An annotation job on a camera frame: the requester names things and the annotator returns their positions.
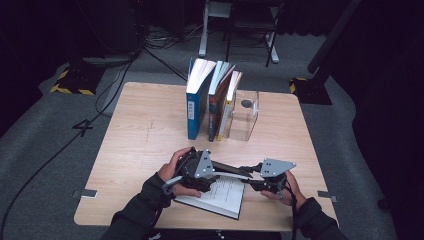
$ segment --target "white label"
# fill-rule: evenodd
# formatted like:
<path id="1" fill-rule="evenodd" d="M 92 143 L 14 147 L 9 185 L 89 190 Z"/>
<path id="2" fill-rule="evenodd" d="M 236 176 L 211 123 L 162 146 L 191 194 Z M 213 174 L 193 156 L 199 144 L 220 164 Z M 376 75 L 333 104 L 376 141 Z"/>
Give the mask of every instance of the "white label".
<path id="1" fill-rule="evenodd" d="M 187 102 L 187 117 L 190 120 L 194 120 L 194 102 L 193 101 Z"/>

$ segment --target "open book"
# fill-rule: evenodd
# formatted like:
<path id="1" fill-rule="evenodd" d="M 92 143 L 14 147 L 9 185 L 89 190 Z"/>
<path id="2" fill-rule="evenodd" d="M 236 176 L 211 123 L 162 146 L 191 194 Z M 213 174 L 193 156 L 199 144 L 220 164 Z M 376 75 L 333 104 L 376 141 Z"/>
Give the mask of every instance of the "open book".
<path id="1" fill-rule="evenodd" d="M 239 179 L 220 176 L 200 198 L 178 196 L 175 201 L 238 220 L 243 192 L 244 183 Z"/>

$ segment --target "hazard tape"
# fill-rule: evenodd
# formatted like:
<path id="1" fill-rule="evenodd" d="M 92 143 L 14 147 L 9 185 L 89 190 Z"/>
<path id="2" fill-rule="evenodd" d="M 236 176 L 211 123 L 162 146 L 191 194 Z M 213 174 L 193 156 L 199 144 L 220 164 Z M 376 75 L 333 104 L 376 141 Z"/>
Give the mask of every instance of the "hazard tape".
<path id="1" fill-rule="evenodd" d="M 68 76 L 69 67 L 65 68 L 65 70 L 60 74 L 56 83 L 50 89 L 50 92 L 60 92 L 60 93 L 70 93 L 70 94 L 86 94 L 86 95 L 95 95 L 96 90 L 94 89 L 85 89 L 85 88 L 70 88 L 64 87 L 61 85 L 61 82 Z"/>
<path id="2" fill-rule="evenodd" d="M 308 81 L 308 79 L 306 79 L 306 78 L 292 78 L 292 79 L 290 79 L 290 81 L 289 81 L 290 93 L 297 96 L 296 86 L 295 86 L 295 83 L 294 83 L 294 81 L 296 81 L 296 80 Z"/>

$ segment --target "black curtain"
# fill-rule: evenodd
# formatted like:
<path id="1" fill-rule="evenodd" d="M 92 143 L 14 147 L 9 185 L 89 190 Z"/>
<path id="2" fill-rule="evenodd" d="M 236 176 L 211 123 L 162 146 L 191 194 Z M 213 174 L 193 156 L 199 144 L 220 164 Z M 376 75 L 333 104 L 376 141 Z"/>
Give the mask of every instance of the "black curtain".
<path id="1" fill-rule="evenodd" d="M 90 16 L 87 0 L 79 3 Z M 69 55 L 103 55 L 72 0 L 2 1 L 0 49 L 0 137 L 41 97 L 38 85 L 70 62 Z"/>
<path id="2" fill-rule="evenodd" d="M 355 103 L 356 140 L 399 239 L 422 238 L 423 24 L 422 1 L 363 0 L 320 68 Z"/>
<path id="3" fill-rule="evenodd" d="M 350 0 L 288 0 L 279 19 L 280 34 L 328 35 Z"/>

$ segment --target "upright book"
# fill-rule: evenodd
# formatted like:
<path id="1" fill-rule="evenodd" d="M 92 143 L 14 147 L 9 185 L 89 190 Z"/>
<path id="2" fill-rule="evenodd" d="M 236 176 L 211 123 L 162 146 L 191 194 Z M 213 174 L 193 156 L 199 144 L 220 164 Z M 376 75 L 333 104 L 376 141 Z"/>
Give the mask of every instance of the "upright book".
<path id="1" fill-rule="evenodd" d="M 191 65 L 186 88 L 187 135 L 189 139 L 196 140 L 206 112 L 208 90 L 216 62 L 197 58 Z"/>
<path id="2" fill-rule="evenodd" d="M 238 220 L 243 192 L 244 183 L 239 179 L 220 176 L 200 198 L 178 196 L 175 201 Z"/>
<path id="3" fill-rule="evenodd" d="M 228 86 L 228 91 L 225 96 L 224 110 L 221 117 L 221 123 L 219 125 L 218 137 L 219 141 L 222 140 L 229 132 L 232 118 L 232 109 L 234 108 L 234 98 L 236 96 L 236 91 L 240 83 L 240 79 L 243 76 L 242 72 L 233 71 L 231 74 L 230 85 Z"/>
<path id="4" fill-rule="evenodd" d="M 234 65 L 228 62 L 218 61 L 212 76 L 209 87 L 209 123 L 208 135 L 209 141 L 213 142 L 221 123 L 223 105 L 227 94 L 228 86 L 231 80 L 231 74 L 234 71 Z"/>

